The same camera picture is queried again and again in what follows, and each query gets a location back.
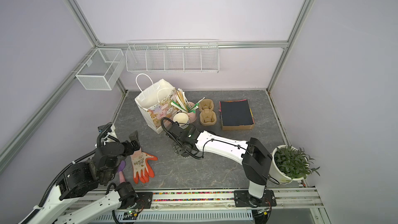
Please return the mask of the black cup lid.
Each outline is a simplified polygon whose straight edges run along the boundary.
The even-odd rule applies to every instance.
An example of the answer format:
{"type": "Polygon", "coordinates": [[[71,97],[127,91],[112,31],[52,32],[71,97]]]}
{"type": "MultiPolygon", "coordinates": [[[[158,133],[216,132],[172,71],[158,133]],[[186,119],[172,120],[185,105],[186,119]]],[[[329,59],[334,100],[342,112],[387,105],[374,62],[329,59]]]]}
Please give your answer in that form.
{"type": "Polygon", "coordinates": [[[182,157],[184,157],[184,158],[187,158],[187,157],[191,156],[190,153],[185,151],[185,150],[179,150],[179,151],[177,151],[177,154],[182,156],[182,157]]]}

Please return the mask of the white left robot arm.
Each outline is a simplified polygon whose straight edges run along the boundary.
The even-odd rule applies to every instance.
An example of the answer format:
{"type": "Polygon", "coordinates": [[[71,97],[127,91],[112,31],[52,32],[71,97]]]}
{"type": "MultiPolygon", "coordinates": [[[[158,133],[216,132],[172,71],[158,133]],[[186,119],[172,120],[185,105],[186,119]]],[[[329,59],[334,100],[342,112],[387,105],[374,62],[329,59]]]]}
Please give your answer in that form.
{"type": "Polygon", "coordinates": [[[131,183],[123,182],[99,200],[69,214],[65,210],[114,179],[119,166],[127,156],[140,148],[138,132],[129,140],[120,142],[111,135],[112,123],[103,125],[98,132],[96,148],[72,161],[50,183],[40,203],[22,220],[23,224],[87,224],[97,217],[116,209],[137,206],[138,194],[131,183]]]}

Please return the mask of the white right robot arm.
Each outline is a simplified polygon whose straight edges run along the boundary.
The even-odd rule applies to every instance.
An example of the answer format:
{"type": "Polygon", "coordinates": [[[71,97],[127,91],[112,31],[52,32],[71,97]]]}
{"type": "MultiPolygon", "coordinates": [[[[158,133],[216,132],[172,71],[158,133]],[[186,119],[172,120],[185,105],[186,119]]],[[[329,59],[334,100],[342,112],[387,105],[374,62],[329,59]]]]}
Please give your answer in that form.
{"type": "Polygon", "coordinates": [[[170,125],[161,124],[167,137],[173,140],[176,152],[183,157],[204,159],[206,152],[213,153],[240,164],[249,180],[248,190],[234,191],[237,207],[269,207],[277,205],[273,191],[266,189],[272,165],[272,156],[263,144],[255,138],[248,141],[231,140],[198,129],[188,124],[182,128],[177,122],[162,118],[170,125]]]}

